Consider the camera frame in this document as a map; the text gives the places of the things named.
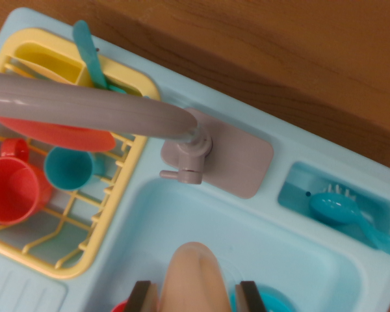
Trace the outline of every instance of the brown table surface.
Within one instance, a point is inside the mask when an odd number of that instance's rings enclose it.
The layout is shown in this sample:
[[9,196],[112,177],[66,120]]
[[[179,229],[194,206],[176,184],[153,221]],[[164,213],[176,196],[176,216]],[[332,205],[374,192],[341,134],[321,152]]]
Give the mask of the brown table surface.
[[390,167],[390,1],[0,0],[0,28],[20,6]]

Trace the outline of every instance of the teal spoon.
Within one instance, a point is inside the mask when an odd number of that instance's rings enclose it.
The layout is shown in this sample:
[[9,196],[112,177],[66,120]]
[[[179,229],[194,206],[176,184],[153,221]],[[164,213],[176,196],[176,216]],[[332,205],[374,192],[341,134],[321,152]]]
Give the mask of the teal spoon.
[[309,207],[314,215],[327,224],[357,224],[364,235],[380,250],[390,254],[390,235],[378,231],[361,213],[358,204],[344,194],[313,195]]
[[101,64],[98,60],[97,49],[92,41],[92,36],[86,21],[78,21],[73,26],[73,41],[77,45],[78,52],[86,64],[95,88],[126,93],[124,90],[107,83]]

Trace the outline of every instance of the cup handle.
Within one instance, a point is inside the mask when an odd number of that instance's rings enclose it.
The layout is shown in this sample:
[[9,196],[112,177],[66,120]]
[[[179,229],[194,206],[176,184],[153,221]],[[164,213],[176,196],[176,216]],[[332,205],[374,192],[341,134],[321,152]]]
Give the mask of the cup handle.
[[29,160],[29,147],[22,138],[7,138],[1,144],[0,156],[16,157],[27,163]]

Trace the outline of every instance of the teal cup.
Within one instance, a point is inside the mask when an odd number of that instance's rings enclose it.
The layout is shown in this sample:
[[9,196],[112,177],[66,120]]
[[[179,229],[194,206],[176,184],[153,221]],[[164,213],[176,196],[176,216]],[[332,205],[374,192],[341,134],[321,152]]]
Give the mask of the teal cup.
[[48,181],[60,190],[78,190],[94,176],[105,173],[102,155],[89,151],[53,148],[45,158],[44,172]]

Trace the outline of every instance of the red mug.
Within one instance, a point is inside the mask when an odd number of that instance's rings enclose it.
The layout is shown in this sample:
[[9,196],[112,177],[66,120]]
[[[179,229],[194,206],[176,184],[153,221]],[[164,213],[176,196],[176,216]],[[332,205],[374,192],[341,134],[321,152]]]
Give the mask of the red mug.
[[42,209],[52,195],[44,172],[29,164],[23,139],[8,138],[0,149],[0,224],[16,224]]

